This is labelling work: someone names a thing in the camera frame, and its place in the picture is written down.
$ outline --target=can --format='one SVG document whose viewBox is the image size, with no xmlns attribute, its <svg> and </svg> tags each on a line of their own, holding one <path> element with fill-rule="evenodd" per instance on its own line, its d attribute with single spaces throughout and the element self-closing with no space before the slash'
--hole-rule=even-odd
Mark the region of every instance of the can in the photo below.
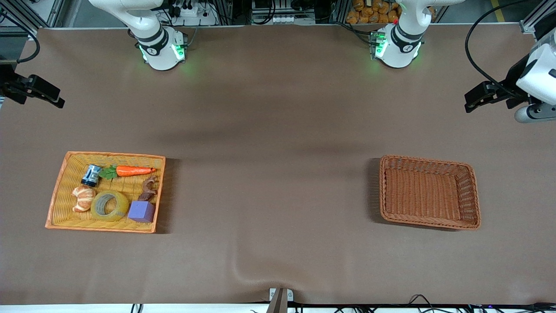
<svg viewBox="0 0 556 313">
<path fill-rule="evenodd" d="M 87 185 L 90 187 L 96 187 L 98 184 L 98 174 L 102 171 L 102 168 L 99 166 L 96 166 L 94 164 L 89 165 L 89 168 L 87 168 L 87 172 L 85 173 L 85 176 L 83 176 L 83 178 L 81 179 L 81 183 L 83 185 Z"/>
</svg>

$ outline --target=purple cube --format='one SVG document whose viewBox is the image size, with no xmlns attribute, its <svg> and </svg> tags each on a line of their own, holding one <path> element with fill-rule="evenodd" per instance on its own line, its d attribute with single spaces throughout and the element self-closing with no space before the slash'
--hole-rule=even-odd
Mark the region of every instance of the purple cube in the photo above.
<svg viewBox="0 0 556 313">
<path fill-rule="evenodd" d="M 155 206 L 149 201 L 133 201 L 127 217 L 140 223 L 152 223 L 155 216 Z"/>
</svg>

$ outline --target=table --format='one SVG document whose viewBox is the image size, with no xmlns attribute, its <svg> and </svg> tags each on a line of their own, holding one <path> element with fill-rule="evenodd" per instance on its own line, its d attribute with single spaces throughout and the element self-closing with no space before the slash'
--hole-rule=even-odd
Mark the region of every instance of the table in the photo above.
<svg viewBox="0 0 556 313">
<path fill-rule="evenodd" d="M 504 104 L 465 113 L 484 80 L 468 28 L 431 26 L 398 70 L 337 26 L 201 29 L 167 72 L 125 30 L 40 30 L 18 72 L 60 87 L 66 107 L 0 112 L 0 301 L 249 302 L 276 286 L 305 303 L 553 301 L 556 123 L 518 124 Z M 470 48 L 502 79 L 532 44 L 485 25 Z M 45 229 L 69 150 L 167 156 L 159 233 Z M 386 223 L 384 154 L 470 163 L 482 227 Z"/>
</svg>

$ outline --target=tape roll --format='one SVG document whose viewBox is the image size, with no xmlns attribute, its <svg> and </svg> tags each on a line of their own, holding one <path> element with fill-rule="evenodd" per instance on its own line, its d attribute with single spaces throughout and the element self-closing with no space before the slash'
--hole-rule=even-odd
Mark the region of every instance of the tape roll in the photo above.
<svg viewBox="0 0 556 313">
<path fill-rule="evenodd" d="M 114 209 L 114 211 L 106 214 L 106 203 L 112 198 L 116 199 L 116 208 Z M 91 214 L 93 215 L 93 218 L 100 219 L 101 221 L 106 222 L 115 222 L 121 219 L 122 217 L 126 216 L 129 209 L 130 201 L 126 198 L 125 195 L 115 190 L 106 190 L 97 194 L 97 196 L 93 199 L 93 203 L 91 204 Z"/>
</svg>

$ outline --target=brown wicker basket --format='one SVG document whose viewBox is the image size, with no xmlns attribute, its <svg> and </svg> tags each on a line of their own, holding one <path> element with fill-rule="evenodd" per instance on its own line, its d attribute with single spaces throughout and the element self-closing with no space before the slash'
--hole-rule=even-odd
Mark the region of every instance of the brown wicker basket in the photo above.
<svg viewBox="0 0 556 313">
<path fill-rule="evenodd" d="M 73 189 L 81 185 L 81 178 L 85 174 L 89 164 L 106 167 L 112 164 L 133 165 L 141 167 L 156 168 L 152 175 L 156 176 L 157 182 L 154 187 L 157 195 L 151 199 L 155 206 L 155 215 L 152 223 L 138 223 L 127 217 L 115 222 L 99 221 L 94 219 L 91 210 L 85 212 L 74 212 L 77 198 L 71 193 Z M 75 229 L 79 231 L 104 231 L 104 232 L 130 232 L 130 233 L 154 233 L 156 231 L 156 219 L 158 216 L 158 205 L 162 192 L 162 180 L 166 158 L 158 155 L 127 154 L 127 153 L 105 153 L 105 152 L 68 152 L 62 162 L 62 168 L 48 209 L 46 228 Z M 142 182 L 149 175 L 138 175 L 131 177 L 117 177 L 113 180 L 100 179 L 98 185 L 93 189 L 99 193 L 104 190 L 115 190 L 131 202 L 136 200 L 142 193 Z M 105 207 L 106 213 L 111 212 L 116 202 L 111 200 Z"/>
<path fill-rule="evenodd" d="M 385 155 L 379 186 L 380 214 L 387 221 L 467 230 L 481 224 L 469 164 Z"/>
</svg>

